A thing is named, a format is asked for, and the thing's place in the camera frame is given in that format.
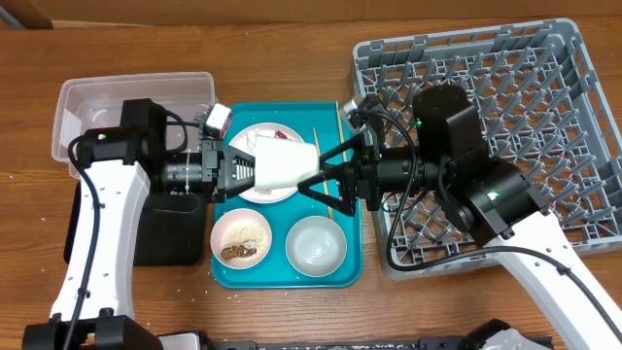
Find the white napkin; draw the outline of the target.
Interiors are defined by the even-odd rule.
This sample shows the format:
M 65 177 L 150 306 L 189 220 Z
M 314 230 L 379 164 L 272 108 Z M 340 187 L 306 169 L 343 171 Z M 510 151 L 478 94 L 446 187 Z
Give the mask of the white napkin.
M 254 128 L 247 132 L 247 146 L 253 149 L 257 144 L 259 137 L 274 137 L 274 131 L 271 129 Z

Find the red snack wrapper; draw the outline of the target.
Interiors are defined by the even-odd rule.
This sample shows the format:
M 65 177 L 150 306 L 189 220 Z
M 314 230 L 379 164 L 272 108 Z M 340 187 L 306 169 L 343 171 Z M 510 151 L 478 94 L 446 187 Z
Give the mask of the red snack wrapper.
M 275 130 L 275 136 L 280 139 L 291 140 L 285 133 L 280 130 Z

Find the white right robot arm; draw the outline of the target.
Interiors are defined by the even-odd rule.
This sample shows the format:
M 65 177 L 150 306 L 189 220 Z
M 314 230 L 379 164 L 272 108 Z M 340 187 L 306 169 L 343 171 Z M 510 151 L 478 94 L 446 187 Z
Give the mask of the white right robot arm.
M 617 349 L 621 311 L 572 249 L 538 188 L 514 164 L 489 153 L 476 107 L 457 86 L 430 87 L 412 100 L 413 125 L 404 145 L 389 148 L 397 121 L 368 96 L 347 112 L 355 135 L 339 146 L 351 158 L 319 158 L 319 171 L 298 191 L 345 215 L 356 203 L 377 211 L 396 195 L 399 209 L 432 194 L 444 217 L 523 286 L 566 345 Z

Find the white cup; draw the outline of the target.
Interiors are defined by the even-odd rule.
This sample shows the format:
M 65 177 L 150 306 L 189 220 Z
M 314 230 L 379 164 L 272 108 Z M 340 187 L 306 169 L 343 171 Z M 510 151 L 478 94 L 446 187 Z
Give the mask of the white cup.
M 319 172 L 319 157 L 313 144 L 259 136 L 254 156 L 258 191 L 296 187 Z

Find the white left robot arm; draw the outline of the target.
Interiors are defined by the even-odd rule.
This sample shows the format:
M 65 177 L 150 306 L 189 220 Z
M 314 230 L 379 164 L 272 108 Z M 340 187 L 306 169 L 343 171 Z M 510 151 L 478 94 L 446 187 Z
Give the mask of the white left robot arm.
M 223 202 L 255 182 L 252 156 L 224 143 L 230 108 L 217 103 L 196 124 L 200 150 L 166 146 L 170 125 L 189 123 L 150 98 L 126 100 L 121 120 L 91 128 L 67 147 L 80 174 L 79 210 L 65 280 L 50 319 L 25 328 L 24 349 L 209 349 L 204 331 L 157 336 L 134 319 L 132 269 L 151 191 L 198 192 Z

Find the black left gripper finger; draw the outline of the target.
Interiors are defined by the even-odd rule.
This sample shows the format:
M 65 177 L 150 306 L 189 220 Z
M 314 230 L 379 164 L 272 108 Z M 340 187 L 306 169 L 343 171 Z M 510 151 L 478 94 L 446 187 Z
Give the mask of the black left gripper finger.
M 241 165 L 254 169 L 256 166 L 255 157 L 249 155 L 235 147 L 225 147 L 225 164 L 228 167 L 234 167 Z
M 253 173 L 243 173 L 235 171 L 225 176 L 225 195 L 233 198 L 255 185 L 255 175 Z

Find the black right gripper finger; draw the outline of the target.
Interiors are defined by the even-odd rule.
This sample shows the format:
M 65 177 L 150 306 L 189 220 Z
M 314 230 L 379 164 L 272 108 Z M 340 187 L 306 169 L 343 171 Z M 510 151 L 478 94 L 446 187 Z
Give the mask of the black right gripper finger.
M 318 192 L 314 186 L 334 181 L 337 195 Z M 354 170 L 351 167 L 329 167 L 320 173 L 303 180 L 297 185 L 298 191 L 336 211 L 353 217 L 356 214 L 357 193 Z
M 323 153 L 319 157 L 319 166 L 321 170 L 328 170 L 331 167 L 336 167 L 336 164 L 331 164 L 328 161 L 337 156 L 342 156 L 344 153 L 352 152 L 352 156 L 348 160 L 343 160 L 342 163 L 350 168 L 360 170 L 363 164 L 363 149 L 364 149 L 364 137 L 362 133 L 357 133 L 347 141 L 339 144 L 333 149 Z

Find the small pink bowl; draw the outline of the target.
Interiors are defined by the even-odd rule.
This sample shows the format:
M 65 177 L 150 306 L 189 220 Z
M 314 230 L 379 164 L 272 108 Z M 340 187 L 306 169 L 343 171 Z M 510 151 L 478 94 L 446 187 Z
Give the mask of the small pink bowl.
M 214 224 L 210 245 L 217 262 L 232 269 L 248 269 L 263 261 L 271 248 L 268 221 L 252 209 L 224 213 Z

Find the grey bowl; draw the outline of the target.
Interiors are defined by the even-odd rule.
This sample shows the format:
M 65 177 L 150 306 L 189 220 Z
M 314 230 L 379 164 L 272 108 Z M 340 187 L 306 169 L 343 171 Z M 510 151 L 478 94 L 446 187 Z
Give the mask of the grey bowl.
M 291 227 L 285 251 L 289 263 L 297 272 L 307 277 L 326 277 L 345 261 L 347 239 L 335 221 L 310 216 Z

